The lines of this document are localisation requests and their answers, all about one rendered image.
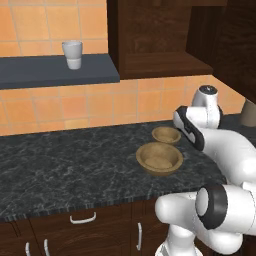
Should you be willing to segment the small wooden bowl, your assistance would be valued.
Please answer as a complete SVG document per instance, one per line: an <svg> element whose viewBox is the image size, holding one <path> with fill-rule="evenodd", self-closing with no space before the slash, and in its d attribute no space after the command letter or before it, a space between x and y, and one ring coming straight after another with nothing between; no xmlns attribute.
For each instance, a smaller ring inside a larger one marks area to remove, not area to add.
<svg viewBox="0 0 256 256"><path fill-rule="evenodd" d="M176 144L181 139L181 134L177 129L167 126L155 128L152 136L156 141L167 144Z"/></svg>

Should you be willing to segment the large wooden bowl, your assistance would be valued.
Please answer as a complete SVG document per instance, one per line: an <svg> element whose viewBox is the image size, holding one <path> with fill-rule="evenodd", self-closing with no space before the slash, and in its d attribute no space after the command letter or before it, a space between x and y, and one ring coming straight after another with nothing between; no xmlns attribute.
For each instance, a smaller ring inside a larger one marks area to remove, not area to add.
<svg viewBox="0 0 256 256"><path fill-rule="evenodd" d="M183 163L183 155L176 147L160 142L142 145L136 152L136 159L154 176L168 176L178 170Z"/></svg>

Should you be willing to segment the dark wooden open cabinet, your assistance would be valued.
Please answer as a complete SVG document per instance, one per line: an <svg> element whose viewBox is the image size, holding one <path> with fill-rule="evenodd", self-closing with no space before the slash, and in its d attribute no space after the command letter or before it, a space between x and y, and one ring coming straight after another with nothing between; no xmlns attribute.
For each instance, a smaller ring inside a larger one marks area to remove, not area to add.
<svg viewBox="0 0 256 256"><path fill-rule="evenodd" d="M108 53L120 78L207 75L186 52L192 5L183 0L106 0Z"/></svg>

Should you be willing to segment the dark wooden cabinet door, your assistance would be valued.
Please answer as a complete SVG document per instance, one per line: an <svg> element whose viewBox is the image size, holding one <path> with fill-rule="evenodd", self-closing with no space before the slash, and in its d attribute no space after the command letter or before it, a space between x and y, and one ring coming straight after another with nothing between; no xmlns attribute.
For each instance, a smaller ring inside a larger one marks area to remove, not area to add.
<svg viewBox="0 0 256 256"><path fill-rule="evenodd" d="M213 75L256 104L256 0L193 6L186 52Z"/></svg>

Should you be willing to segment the dark wooden drawer front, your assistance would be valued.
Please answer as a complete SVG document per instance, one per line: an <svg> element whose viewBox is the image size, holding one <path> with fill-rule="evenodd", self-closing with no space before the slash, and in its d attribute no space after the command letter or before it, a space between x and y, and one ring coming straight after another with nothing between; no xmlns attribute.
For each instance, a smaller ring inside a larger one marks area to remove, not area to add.
<svg viewBox="0 0 256 256"><path fill-rule="evenodd" d="M79 221L91 219L95 220L84 224L72 224L70 220ZM31 218L30 222L36 234L46 234L56 231L69 231L73 229L90 229L99 225L107 225L121 220L131 219L131 204L119 204L94 209L83 209L79 211L52 214Z"/></svg>

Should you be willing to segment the white cup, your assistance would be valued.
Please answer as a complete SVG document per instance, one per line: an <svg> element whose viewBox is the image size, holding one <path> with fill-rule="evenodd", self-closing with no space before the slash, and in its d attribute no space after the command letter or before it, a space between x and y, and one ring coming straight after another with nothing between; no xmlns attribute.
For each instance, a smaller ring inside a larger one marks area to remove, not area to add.
<svg viewBox="0 0 256 256"><path fill-rule="evenodd" d="M68 67L71 70L80 69L82 65L82 42L76 40L65 41L62 43L62 50L66 57Z"/></svg>

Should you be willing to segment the dark wooden cupboard door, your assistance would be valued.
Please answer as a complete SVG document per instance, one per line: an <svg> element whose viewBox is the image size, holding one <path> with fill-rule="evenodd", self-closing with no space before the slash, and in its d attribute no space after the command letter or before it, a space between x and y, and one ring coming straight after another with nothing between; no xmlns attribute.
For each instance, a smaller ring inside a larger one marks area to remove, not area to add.
<svg viewBox="0 0 256 256"><path fill-rule="evenodd" d="M50 256L130 256L129 243L111 234L70 231L36 238L43 255L44 240L48 239Z"/></svg>
<svg viewBox="0 0 256 256"><path fill-rule="evenodd" d="M0 223L0 256L26 256L25 245L10 223Z"/></svg>
<svg viewBox="0 0 256 256"><path fill-rule="evenodd" d="M155 215L156 198L132 203L131 256L155 256L158 247L168 234L168 225L161 223ZM142 227L141 249L138 250L139 230Z"/></svg>

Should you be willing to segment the tan cylindrical jar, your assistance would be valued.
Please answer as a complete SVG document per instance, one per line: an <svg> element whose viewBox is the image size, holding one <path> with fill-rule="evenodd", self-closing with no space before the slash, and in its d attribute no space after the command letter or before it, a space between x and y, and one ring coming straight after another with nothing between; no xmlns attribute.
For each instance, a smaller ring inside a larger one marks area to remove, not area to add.
<svg viewBox="0 0 256 256"><path fill-rule="evenodd" d="M243 105L240 123L247 127L256 127L256 104L246 99Z"/></svg>

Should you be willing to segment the dark grey wall shelf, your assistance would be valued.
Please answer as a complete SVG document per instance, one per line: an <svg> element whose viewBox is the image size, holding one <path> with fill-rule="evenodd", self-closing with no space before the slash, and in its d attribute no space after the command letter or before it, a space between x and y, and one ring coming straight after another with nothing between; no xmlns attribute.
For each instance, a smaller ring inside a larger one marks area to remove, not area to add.
<svg viewBox="0 0 256 256"><path fill-rule="evenodd" d="M0 58L0 90L119 81L108 54L84 54L78 70L69 69L63 55Z"/></svg>

